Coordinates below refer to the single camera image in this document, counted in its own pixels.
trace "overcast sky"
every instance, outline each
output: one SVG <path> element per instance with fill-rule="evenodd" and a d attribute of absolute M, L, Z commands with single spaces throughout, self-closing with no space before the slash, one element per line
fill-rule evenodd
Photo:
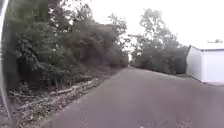
<path fill-rule="evenodd" d="M 224 1 L 222 0 L 92 0 L 94 19 L 108 23 L 115 13 L 127 20 L 128 33 L 138 34 L 143 9 L 162 11 L 162 18 L 182 44 L 203 44 L 224 40 Z"/>

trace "foliage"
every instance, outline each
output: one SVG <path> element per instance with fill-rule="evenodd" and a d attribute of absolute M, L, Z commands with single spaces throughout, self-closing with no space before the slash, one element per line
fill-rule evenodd
<path fill-rule="evenodd" d="M 135 36 L 138 43 L 134 45 L 131 64 L 168 74 L 184 73 L 187 47 L 179 44 L 176 35 L 163 22 L 161 13 L 145 10 L 140 25 L 145 34 Z"/>
<path fill-rule="evenodd" d="M 216 39 L 215 41 L 208 41 L 208 43 L 223 43 L 223 41 L 220 39 Z"/>
<path fill-rule="evenodd" d="M 116 43 L 120 33 L 115 24 L 95 22 L 90 7 L 76 2 L 79 6 L 73 10 L 65 10 L 61 0 L 10 2 L 3 41 L 4 73 L 10 88 L 17 88 L 18 81 L 32 89 L 72 84 L 88 66 L 128 64 L 126 53 Z"/>

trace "paved path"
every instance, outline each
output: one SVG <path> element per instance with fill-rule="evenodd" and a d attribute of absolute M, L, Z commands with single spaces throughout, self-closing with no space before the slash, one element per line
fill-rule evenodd
<path fill-rule="evenodd" d="M 43 128 L 224 128 L 224 91 L 138 69 L 125 69 Z"/>

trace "shed roof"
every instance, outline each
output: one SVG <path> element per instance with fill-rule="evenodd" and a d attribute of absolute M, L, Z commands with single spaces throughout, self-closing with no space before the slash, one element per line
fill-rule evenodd
<path fill-rule="evenodd" d="M 224 50 L 224 43 L 204 43 L 191 46 L 199 50 Z"/>

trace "green tree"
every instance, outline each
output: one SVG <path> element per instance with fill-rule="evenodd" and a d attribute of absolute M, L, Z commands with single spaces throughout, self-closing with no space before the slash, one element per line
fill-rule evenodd
<path fill-rule="evenodd" d="M 33 89 L 71 84 L 88 67 L 127 65 L 116 43 L 120 31 L 95 22 L 89 5 L 75 2 L 66 10 L 63 0 L 10 1 L 3 39 L 8 87 L 19 87 L 12 81 Z"/>
<path fill-rule="evenodd" d="M 141 17 L 140 25 L 145 33 L 136 37 L 132 64 L 157 72 L 184 73 L 187 48 L 179 44 L 177 36 L 166 27 L 161 12 L 147 9 Z"/>

